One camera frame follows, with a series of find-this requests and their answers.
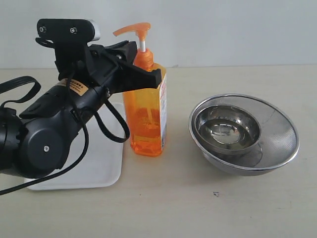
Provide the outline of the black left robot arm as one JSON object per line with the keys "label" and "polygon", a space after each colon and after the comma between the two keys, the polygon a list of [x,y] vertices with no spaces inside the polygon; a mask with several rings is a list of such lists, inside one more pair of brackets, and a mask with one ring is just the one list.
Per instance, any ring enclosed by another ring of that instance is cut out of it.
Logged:
{"label": "black left robot arm", "polygon": [[63,167],[79,131],[91,118],[110,140],[125,142],[126,121],[109,102],[115,93],[157,88],[161,71],[147,71],[133,62],[135,42],[104,47],[55,42],[58,83],[22,113],[0,106],[0,171],[29,179],[49,179]]}

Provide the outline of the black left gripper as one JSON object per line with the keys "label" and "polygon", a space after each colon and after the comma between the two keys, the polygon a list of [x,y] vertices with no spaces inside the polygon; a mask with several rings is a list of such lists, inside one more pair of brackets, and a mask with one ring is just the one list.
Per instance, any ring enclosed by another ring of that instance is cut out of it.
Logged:
{"label": "black left gripper", "polygon": [[75,44],[60,47],[58,80],[72,75],[72,79],[89,88],[100,87],[115,71],[108,83],[111,95],[140,89],[157,89],[161,83],[161,70],[146,71],[134,66],[136,54],[135,41],[121,41],[110,46]]}

